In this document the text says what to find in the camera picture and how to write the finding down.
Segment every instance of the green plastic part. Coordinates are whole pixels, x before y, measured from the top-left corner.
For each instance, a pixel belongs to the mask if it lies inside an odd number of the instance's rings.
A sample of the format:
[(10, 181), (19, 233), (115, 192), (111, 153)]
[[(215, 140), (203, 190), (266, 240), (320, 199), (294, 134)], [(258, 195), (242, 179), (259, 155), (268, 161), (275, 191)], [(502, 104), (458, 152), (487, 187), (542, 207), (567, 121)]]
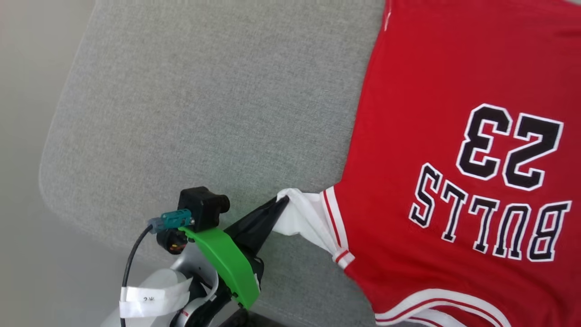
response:
[(230, 288), (236, 301), (246, 309), (250, 309), (258, 298), (260, 290), (250, 263), (230, 236), (218, 228), (199, 233), (187, 227), (180, 227), (178, 230), (196, 241), (206, 259)]

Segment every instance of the basketball jersey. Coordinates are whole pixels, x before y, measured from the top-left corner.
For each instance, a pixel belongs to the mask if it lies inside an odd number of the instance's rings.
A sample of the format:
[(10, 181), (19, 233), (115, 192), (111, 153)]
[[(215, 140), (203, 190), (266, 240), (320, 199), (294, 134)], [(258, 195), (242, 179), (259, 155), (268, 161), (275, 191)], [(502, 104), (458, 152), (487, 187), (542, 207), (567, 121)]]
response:
[(307, 217), (378, 325), (581, 326), (580, 110), (581, 6), (387, 0)]

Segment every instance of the gray cushion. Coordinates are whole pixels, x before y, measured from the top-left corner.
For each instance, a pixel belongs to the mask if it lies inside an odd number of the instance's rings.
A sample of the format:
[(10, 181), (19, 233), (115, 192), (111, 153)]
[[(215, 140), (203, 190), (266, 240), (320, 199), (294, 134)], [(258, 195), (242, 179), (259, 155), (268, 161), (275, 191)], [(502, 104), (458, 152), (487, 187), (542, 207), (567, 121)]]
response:
[[(49, 207), (128, 252), (180, 190), (231, 199), (222, 226), (286, 187), (341, 176), (383, 1), (98, 2), (41, 163)], [(154, 237), (142, 260), (173, 258)], [(299, 237), (272, 235), (258, 308), (304, 326), (372, 326), (357, 286)]]

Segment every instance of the white fabric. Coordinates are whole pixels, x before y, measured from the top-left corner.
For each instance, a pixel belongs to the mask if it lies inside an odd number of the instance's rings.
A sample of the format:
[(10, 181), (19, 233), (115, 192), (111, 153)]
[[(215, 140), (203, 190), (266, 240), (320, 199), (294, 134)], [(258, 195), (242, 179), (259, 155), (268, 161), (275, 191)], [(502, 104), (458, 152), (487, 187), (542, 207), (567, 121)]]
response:
[(119, 301), (121, 318), (159, 317), (188, 304), (192, 279), (164, 289), (122, 287)]
[(303, 193), (298, 189), (284, 189), (277, 199), (288, 196), (290, 201), (273, 231), (291, 236), (300, 234), (309, 242), (331, 255), (339, 251), (325, 217), (324, 200), (321, 194)]

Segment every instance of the white tape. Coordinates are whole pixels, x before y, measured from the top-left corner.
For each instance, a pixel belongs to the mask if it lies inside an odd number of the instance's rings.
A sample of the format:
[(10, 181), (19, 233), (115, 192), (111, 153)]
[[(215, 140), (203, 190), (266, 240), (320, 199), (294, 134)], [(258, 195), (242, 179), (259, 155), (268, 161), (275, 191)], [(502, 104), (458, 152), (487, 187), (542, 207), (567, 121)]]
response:
[(164, 289), (122, 287), (119, 301), (121, 318), (159, 317), (188, 304), (192, 279)]

